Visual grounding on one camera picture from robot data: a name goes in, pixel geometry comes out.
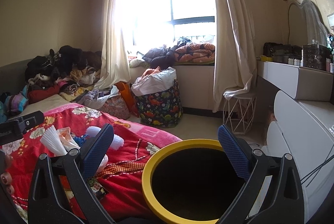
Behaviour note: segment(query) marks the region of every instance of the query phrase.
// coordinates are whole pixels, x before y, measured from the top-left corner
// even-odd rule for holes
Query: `window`
[[[216,35],[215,0],[132,0],[133,45],[143,53],[185,36],[201,40]]]

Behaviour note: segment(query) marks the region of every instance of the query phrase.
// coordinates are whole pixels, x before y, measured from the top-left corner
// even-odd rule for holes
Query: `screw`
[[[291,154],[286,154],[286,155],[285,155],[285,158],[288,159],[288,160],[292,160],[293,157],[292,157]]]
[[[72,150],[70,150],[69,154],[71,156],[75,156],[79,153],[79,150],[77,148],[73,148]]]
[[[256,155],[256,156],[262,156],[263,152],[259,149],[256,149],[253,151],[253,153]]]
[[[41,155],[39,156],[39,159],[44,160],[46,157],[47,157],[47,154],[41,154]]]

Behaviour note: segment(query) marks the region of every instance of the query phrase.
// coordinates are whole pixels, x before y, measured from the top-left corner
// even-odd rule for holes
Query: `blue gripper pad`
[[[249,145],[243,144],[246,141],[238,139],[225,125],[218,128],[218,140],[238,177],[247,181],[251,175],[250,158],[246,155],[251,152]]]
[[[89,138],[80,149],[80,171],[83,179],[93,177],[110,144],[114,140],[114,128],[105,124],[96,137]]]

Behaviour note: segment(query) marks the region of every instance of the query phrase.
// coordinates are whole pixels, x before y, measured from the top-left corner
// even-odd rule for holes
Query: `laundry basket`
[[[177,79],[164,91],[136,96],[133,94],[141,123],[151,126],[175,127],[183,114]]]
[[[205,139],[160,149],[142,175],[148,206],[169,224],[216,223],[243,184],[219,142]]]

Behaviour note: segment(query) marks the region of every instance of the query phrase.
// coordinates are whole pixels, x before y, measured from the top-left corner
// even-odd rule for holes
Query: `yellow ring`
[[[166,210],[155,198],[152,187],[151,180],[153,172],[157,165],[165,159],[167,156],[188,148],[212,148],[215,150],[223,151],[220,143],[217,140],[211,139],[190,139],[183,140],[173,144],[170,144],[162,149],[158,150],[152,157],[147,161],[143,174],[142,174],[142,188],[145,201],[150,209],[157,215],[160,219],[168,224],[215,224],[218,219],[208,220],[208,221],[195,221],[190,219],[185,219],[174,215],[173,213]]]

